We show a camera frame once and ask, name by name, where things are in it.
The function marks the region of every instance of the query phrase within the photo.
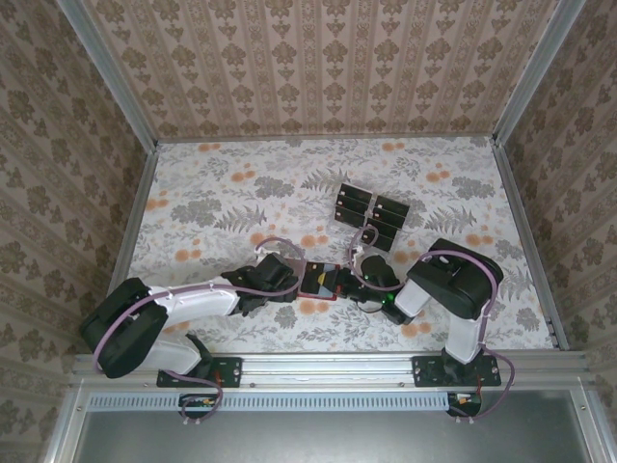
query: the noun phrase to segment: floral tablecloth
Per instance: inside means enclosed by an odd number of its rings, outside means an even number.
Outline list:
[[[201,282],[250,259],[279,235],[308,259],[344,262],[354,229],[331,220],[341,182],[411,206],[390,252],[399,277],[439,237],[499,263],[505,279],[487,344],[551,348],[488,138],[348,139],[169,144],[159,161],[130,268],[148,285]],[[395,326],[346,300],[268,304],[247,317],[208,317],[172,327],[214,352],[438,350],[447,312],[432,303]]]

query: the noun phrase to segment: metal corner post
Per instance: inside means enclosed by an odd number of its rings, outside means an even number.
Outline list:
[[[112,279],[109,282],[107,294],[116,289],[116,287],[118,287],[118,285],[122,283],[128,275],[128,269],[130,268],[131,260],[133,259],[133,252],[135,251],[135,244],[137,243],[137,237],[139,236],[139,228],[142,225],[144,210],[146,209],[146,203],[148,202],[150,186],[154,180],[157,161],[158,152],[156,151],[151,152],[146,158],[142,178],[139,182],[139,187],[137,188],[137,194],[135,195],[135,201],[133,202],[131,213],[128,216],[126,230],[124,231],[124,238],[122,239],[120,251],[118,252],[118,259],[116,260],[116,266],[114,267]]]
[[[557,4],[544,34],[538,41],[519,83],[495,126],[494,133],[499,146],[505,145],[510,137],[584,4],[585,0],[561,0]]]
[[[514,222],[519,231],[519,236],[521,237],[523,250],[529,264],[529,272],[531,273],[533,284],[536,286],[540,305],[550,317],[550,321],[554,329],[554,335],[557,338],[559,347],[563,350],[568,350],[570,345],[568,344],[566,333],[563,329],[563,325],[561,324],[559,312],[557,311],[555,301],[552,298],[552,293],[550,292],[549,280],[547,279],[542,261],[540,260],[538,248],[536,247],[533,234],[531,233],[531,227],[529,226],[529,221],[527,220],[527,216],[524,212],[523,200],[521,200],[521,195],[519,195],[519,190],[517,188],[516,181],[514,180],[514,174],[512,173],[510,162],[506,156],[505,148],[503,146],[497,146],[494,142],[491,142],[491,145],[493,147],[493,154],[495,156],[497,168],[503,182],[503,188],[505,189],[508,203],[510,203],[510,208],[512,209]]]
[[[81,0],[58,0],[58,4],[75,30],[77,37],[86,48],[88,56],[100,72],[105,84],[114,96],[114,100],[124,113],[135,136],[139,139],[146,153],[153,152],[156,139],[148,119],[122,77],[118,65],[110,55],[103,38],[90,18],[84,2]]]

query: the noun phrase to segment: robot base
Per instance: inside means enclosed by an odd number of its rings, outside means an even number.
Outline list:
[[[412,366],[417,388],[501,385],[496,358],[482,351],[466,365],[450,357],[444,350],[442,355],[413,357]]]

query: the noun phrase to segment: black mounting plate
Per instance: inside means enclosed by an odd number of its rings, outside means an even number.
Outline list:
[[[414,374],[414,384],[417,388],[435,388],[441,386],[474,387],[478,386],[478,376],[482,387],[500,386],[501,376],[497,366],[497,360],[492,355],[483,354],[475,360],[476,374],[468,380],[460,383],[453,383],[444,374],[443,358],[441,355],[426,355],[412,357],[412,372]]]
[[[239,388],[242,379],[241,357],[214,357],[208,376],[208,381],[219,384],[222,388]],[[160,370],[156,378],[159,388],[203,388],[204,385],[192,381],[182,381],[172,378],[165,371]]]

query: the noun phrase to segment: floor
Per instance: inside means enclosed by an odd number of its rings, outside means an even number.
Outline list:
[[[399,278],[439,237],[485,254],[505,274],[487,344],[552,348],[486,137],[170,144],[158,153],[130,268],[147,285],[196,283],[240,267],[269,235],[300,244],[308,259],[344,262],[354,229],[332,217],[340,183],[351,182],[411,206],[389,253]],[[438,350],[447,320],[437,303],[395,326],[345,300],[300,299],[172,330],[196,333],[213,352]]]

